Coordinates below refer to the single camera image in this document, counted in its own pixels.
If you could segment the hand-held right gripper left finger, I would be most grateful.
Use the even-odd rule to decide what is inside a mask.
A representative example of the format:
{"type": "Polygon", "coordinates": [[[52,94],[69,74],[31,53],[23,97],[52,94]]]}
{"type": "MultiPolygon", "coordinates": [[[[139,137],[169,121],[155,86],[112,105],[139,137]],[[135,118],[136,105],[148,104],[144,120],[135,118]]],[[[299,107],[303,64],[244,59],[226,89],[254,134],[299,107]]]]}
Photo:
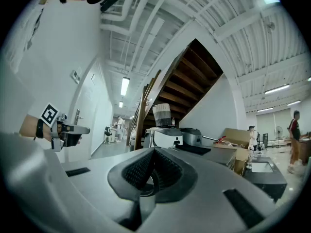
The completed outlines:
{"type": "Polygon", "coordinates": [[[138,155],[110,169],[107,180],[119,198],[139,201],[141,191],[155,167],[154,150],[154,148],[143,149],[138,155]]]}

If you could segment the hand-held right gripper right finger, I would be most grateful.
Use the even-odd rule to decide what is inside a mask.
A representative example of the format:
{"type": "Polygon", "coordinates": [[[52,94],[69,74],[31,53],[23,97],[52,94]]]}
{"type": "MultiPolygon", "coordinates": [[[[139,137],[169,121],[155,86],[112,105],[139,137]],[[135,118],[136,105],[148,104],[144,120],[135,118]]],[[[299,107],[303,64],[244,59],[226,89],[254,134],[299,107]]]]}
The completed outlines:
{"type": "Polygon", "coordinates": [[[154,171],[158,178],[155,201],[181,201],[195,187],[197,171],[190,164],[159,147],[154,149],[154,157],[154,171]]]}

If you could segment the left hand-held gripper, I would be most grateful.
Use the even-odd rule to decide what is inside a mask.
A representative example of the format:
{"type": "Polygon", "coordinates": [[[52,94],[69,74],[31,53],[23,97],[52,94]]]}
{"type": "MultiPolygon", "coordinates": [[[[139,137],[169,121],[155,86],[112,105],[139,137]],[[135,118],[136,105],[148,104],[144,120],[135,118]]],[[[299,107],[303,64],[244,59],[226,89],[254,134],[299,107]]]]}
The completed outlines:
{"type": "Polygon", "coordinates": [[[90,128],[74,125],[67,122],[67,115],[61,113],[51,103],[48,103],[43,109],[40,119],[49,127],[51,132],[51,149],[54,152],[60,152],[65,147],[73,147],[78,144],[81,134],[89,134],[90,128]]]}

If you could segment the person's left forearm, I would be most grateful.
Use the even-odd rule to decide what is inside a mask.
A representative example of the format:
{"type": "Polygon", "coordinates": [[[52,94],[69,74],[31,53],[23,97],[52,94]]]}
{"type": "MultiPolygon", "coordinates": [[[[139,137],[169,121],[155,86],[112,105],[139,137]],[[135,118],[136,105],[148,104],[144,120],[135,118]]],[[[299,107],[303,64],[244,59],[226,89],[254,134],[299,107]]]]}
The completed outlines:
{"type": "MultiPolygon", "coordinates": [[[[34,116],[27,115],[21,125],[19,134],[25,137],[36,138],[35,133],[36,133],[36,126],[37,126],[38,120],[39,119],[34,116]]],[[[46,125],[45,123],[43,126],[43,133],[44,133],[44,139],[51,141],[52,139],[51,130],[50,130],[50,127],[46,125]]]]}

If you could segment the black wristband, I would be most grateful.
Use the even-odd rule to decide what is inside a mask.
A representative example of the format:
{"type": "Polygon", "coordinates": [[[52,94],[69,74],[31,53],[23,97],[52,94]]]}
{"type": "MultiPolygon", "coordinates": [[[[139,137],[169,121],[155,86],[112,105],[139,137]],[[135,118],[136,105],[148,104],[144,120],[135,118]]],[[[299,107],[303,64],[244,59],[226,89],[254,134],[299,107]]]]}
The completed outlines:
{"type": "Polygon", "coordinates": [[[44,126],[43,120],[39,119],[36,126],[36,133],[35,133],[36,138],[40,139],[44,138],[43,126],[44,126]]]}

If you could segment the white and grey appliance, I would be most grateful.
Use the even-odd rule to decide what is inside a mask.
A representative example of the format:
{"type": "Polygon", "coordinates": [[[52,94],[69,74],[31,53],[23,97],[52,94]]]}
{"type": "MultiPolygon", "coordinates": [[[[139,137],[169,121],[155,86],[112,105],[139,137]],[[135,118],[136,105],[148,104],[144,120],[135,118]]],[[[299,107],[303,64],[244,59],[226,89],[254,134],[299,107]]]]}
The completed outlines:
{"type": "Polygon", "coordinates": [[[152,127],[146,130],[144,148],[170,148],[175,145],[183,145],[183,135],[179,129],[152,127]]]}

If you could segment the silver pot black lid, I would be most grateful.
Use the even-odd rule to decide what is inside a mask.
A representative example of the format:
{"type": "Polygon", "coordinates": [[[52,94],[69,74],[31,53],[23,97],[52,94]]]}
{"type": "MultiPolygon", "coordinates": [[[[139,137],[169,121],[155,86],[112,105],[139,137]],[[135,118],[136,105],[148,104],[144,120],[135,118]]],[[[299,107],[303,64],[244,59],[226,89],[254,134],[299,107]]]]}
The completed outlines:
{"type": "Polygon", "coordinates": [[[183,142],[191,146],[202,145],[202,134],[198,129],[181,128],[180,131],[183,135],[183,142]]]}

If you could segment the grey striped wicker basket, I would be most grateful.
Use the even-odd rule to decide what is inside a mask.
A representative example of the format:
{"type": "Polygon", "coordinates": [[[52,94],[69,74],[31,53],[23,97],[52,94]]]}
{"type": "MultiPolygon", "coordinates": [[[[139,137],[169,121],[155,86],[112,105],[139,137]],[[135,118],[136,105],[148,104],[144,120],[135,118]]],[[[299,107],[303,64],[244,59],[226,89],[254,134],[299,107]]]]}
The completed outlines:
{"type": "Polygon", "coordinates": [[[171,125],[171,110],[168,103],[155,105],[152,110],[157,127],[166,127],[171,125]]]}

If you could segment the large cardboard box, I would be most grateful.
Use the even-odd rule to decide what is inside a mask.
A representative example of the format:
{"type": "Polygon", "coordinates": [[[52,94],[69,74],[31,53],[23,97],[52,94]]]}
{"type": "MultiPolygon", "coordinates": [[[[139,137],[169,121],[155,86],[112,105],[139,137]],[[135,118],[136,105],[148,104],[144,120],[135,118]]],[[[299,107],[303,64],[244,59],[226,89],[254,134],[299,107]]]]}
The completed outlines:
{"type": "Polygon", "coordinates": [[[243,176],[249,159],[249,141],[249,131],[225,128],[222,137],[214,142],[212,146],[225,150],[235,150],[234,171],[243,176]]]}

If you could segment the person's white shirt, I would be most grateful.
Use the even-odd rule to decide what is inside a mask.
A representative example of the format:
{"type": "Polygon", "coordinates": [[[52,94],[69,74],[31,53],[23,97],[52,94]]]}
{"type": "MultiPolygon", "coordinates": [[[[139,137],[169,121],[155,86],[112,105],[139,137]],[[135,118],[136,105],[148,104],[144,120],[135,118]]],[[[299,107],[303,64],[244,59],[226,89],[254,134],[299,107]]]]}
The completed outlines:
{"type": "Polygon", "coordinates": [[[99,48],[97,4],[32,1],[0,49],[0,132],[16,133],[25,117],[47,103],[69,112],[82,74],[99,48]]]}

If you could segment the dark wooden staircase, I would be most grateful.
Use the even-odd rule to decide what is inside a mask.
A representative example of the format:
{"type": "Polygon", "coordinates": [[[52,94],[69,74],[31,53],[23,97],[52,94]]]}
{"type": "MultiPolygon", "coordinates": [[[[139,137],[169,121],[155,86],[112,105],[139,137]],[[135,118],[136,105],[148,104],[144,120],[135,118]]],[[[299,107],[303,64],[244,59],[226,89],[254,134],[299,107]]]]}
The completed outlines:
{"type": "Polygon", "coordinates": [[[152,111],[155,105],[169,104],[171,118],[178,127],[222,74],[222,69],[202,43],[198,39],[192,40],[169,64],[168,70],[159,70],[144,86],[129,126],[129,132],[134,133],[134,149],[142,148],[146,130],[156,124],[152,111]]]}

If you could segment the standing fan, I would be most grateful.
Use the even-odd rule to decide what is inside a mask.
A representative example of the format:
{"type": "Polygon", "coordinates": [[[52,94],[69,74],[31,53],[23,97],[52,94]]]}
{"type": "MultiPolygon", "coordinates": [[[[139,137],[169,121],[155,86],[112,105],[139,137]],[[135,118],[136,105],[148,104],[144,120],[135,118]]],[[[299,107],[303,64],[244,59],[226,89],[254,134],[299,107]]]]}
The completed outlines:
{"type": "Polygon", "coordinates": [[[277,140],[278,143],[279,143],[279,141],[282,139],[282,135],[283,135],[283,129],[282,129],[282,127],[276,126],[276,127],[275,127],[274,133],[275,133],[276,140],[277,140]]]}

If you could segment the white ceiling pipe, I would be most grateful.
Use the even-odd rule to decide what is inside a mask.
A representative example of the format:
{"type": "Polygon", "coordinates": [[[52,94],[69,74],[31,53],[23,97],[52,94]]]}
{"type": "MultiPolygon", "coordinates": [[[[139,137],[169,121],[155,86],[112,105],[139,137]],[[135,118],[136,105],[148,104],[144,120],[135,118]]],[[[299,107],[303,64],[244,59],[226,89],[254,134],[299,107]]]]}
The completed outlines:
{"type": "MultiPolygon", "coordinates": [[[[105,12],[101,12],[101,19],[109,20],[112,22],[125,21],[125,19],[127,18],[128,14],[130,12],[130,9],[132,8],[132,2],[133,2],[133,0],[124,0],[124,3],[121,5],[120,14],[118,14],[118,15],[115,13],[115,11],[110,11],[109,9],[105,12]]],[[[139,3],[135,9],[135,12],[133,14],[132,21],[131,21],[129,28],[123,28],[123,27],[118,26],[118,25],[106,23],[106,24],[101,24],[101,29],[102,30],[114,31],[114,32],[129,36],[136,29],[139,18],[141,16],[141,12],[142,12],[142,10],[141,10],[141,6],[139,3]]]]}

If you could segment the white wall switch panel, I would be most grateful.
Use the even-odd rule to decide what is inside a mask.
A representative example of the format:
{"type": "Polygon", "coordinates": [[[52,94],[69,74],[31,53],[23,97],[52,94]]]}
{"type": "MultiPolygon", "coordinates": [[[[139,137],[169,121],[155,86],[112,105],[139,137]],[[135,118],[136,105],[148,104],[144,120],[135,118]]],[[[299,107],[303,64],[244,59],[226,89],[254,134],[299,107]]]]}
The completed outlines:
{"type": "Polygon", "coordinates": [[[76,84],[79,84],[81,80],[81,74],[82,74],[82,69],[78,67],[77,69],[71,72],[70,77],[75,81],[76,84]]]}

